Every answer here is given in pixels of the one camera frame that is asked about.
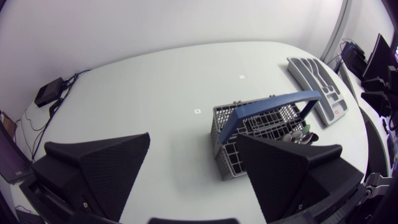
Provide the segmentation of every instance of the cable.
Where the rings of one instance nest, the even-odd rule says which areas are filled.
[[[332,61],[333,61],[334,59],[336,59],[337,57],[339,57],[339,56],[343,57],[343,56],[344,56],[349,50],[351,50],[351,49],[355,49],[355,47],[352,46],[352,45],[350,45],[344,52],[342,52],[341,54],[339,54],[339,55],[337,55],[336,57],[332,58],[332,59],[327,63],[327,65],[329,65],[330,62],[332,62]]]
[[[27,112],[27,109],[25,109],[25,118],[26,118],[26,120],[28,120],[29,122],[30,122],[30,126],[31,126],[31,128],[34,130],[34,131],[41,131],[43,128],[44,128],[44,126],[42,126],[41,128],[39,128],[39,129],[35,129],[35,128],[33,128],[33,124],[32,124],[32,120],[31,119],[29,119],[28,117],[27,117],[27,115],[26,115],[26,112]]]
[[[37,141],[37,139],[39,138],[39,136],[40,136],[41,134],[43,134],[43,131],[41,131],[41,132],[36,136],[35,141],[33,142],[33,148],[35,148],[36,141]]]
[[[64,99],[69,95],[70,90],[72,89],[72,86],[75,84],[75,82],[76,82],[76,80],[78,79],[79,75],[82,74],[82,73],[84,73],[84,72],[88,72],[88,71],[90,71],[90,70],[84,70],[84,71],[82,71],[82,72],[80,72],[80,73],[76,73],[73,77],[71,77],[69,80],[67,80],[67,82],[69,83],[69,82],[73,79],[73,81],[72,81],[71,83],[69,83],[69,85],[68,85],[68,88],[67,88],[68,92],[67,92],[67,94],[66,94],[63,98],[60,98],[57,102],[55,102],[55,103],[53,104],[53,105],[58,104],[58,106],[54,109],[54,112],[53,112],[52,114],[50,114],[50,118],[49,118],[49,120],[47,121],[47,123],[45,124],[44,129],[37,135],[37,137],[36,137],[36,139],[35,139],[35,142],[36,142],[36,140],[37,140],[37,138],[38,138],[39,136],[40,136],[40,138],[39,138],[39,142],[37,143],[36,149],[33,148],[34,151],[33,151],[33,155],[32,155],[32,160],[34,160],[34,157],[36,156],[37,150],[39,149],[40,143],[42,142],[44,132],[45,132],[45,130],[48,128],[48,126],[49,126],[49,124],[50,124],[52,118],[53,118],[54,115],[55,115],[55,113],[58,111],[59,107],[61,107],[61,105],[62,105]]]
[[[84,70],[84,71],[82,71],[82,72],[75,73],[75,74],[74,74],[72,77],[70,77],[67,81],[64,81],[64,83],[68,83],[68,82],[70,82],[70,80],[72,80],[72,78],[75,78],[75,77],[79,76],[80,74],[85,73],[85,72],[89,72],[89,71],[91,71],[91,69],[87,69],[87,70]]]
[[[21,128],[22,128],[22,133],[23,133],[23,135],[24,135],[24,139],[25,139],[26,145],[27,145],[27,147],[29,148],[30,154],[33,156],[33,151],[32,151],[32,149],[30,148],[29,144],[27,143],[27,140],[26,140],[26,137],[25,137],[24,125],[23,125],[23,122],[22,122],[22,121],[21,121]]]
[[[17,123],[18,123],[18,121],[21,121],[21,119],[18,119],[18,120],[15,122],[15,125],[16,125],[16,127],[15,127],[15,129],[14,129],[14,142],[15,142],[15,144],[17,144],[17,127],[18,127]]]
[[[350,38],[342,38],[342,40],[343,41],[345,41],[345,42],[348,42],[347,40],[350,40],[350,41],[352,41],[354,44],[356,44],[356,42],[355,41],[353,41],[352,39],[350,39]]]
[[[19,208],[19,207],[21,207],[21,208],[23,208],[23,209],[27,210],[29,213],[32,213],[32,211],[30,211],[29,209],[26,209],[26,208],[25,208],[25,207],[23,207],[22,205],[18,205],[17,207],[15,207],[15,209],[17,209],[17,208]]]

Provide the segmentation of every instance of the black electronic device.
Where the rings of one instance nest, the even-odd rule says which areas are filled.
[[[341,57],[348,70],[350,70],[360,80],[363,80],[363,73],[368,65],[365,61],[364,51],[355,43],[346,42]]]
[[[15,209],[20,224],[44,224],[44,220],[38,216],[25,212],[22,210]]]
[[[82,213],[118,222],[149,148],[149,134],[78,144],[44,145],[46,156],[20,188],[48,223],[73,223]]]
[[[388,82],[388,66],[390,65],[398,67],[397,60],[394,58],[390,46],[384,40],[383,36],[379,34],[373,53],[368,60],[368,66],[363,73],[364,80],[379,77]]]
[[[0,122],[0,174],[10,184],[31,175],[30,161]]]
[[[362,199],[363,174],[341,146],[308,146],[240,134],[236,144],[267,223],[340,222]]]
[[[40,88],[36,95],[35,104],[38,107],[42,107],[54,100],[59,99],[62,93],[62,83],[63,79],[57,78],[56,80]]]

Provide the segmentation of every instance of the metal spoon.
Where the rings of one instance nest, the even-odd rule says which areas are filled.
[[[299,144],[308,144],[311,141],[313,133],[307,133],[303,136],[303,138],[298,142]]]
[[[285,141],[285,142],[291,142],[292,141],[292,135],[287,133],[287,134],[283,135],[280,140],[281,141]]]
[[[292,133],[292,142],[298,143],[303,137],[303,133],[301,131],[294,131]]]

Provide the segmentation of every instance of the black router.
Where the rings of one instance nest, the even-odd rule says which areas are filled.
[[[35,104],[38,107],[42,107],[54,100],[59,99],[62,93],[62,83],[63,79],[57,78],[56,80],[40,88],[35,99]]]

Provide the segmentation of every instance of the white wall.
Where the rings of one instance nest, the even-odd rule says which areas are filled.
[[[274,40],[320,57],[341,2],[8,0],[0,13],[0,109],[15,120],[59,76],[188,45]]]
[[[368,59],[379,33],[391,45],[394,26],[381,0],[353,0],[343,38],[353,39]]]

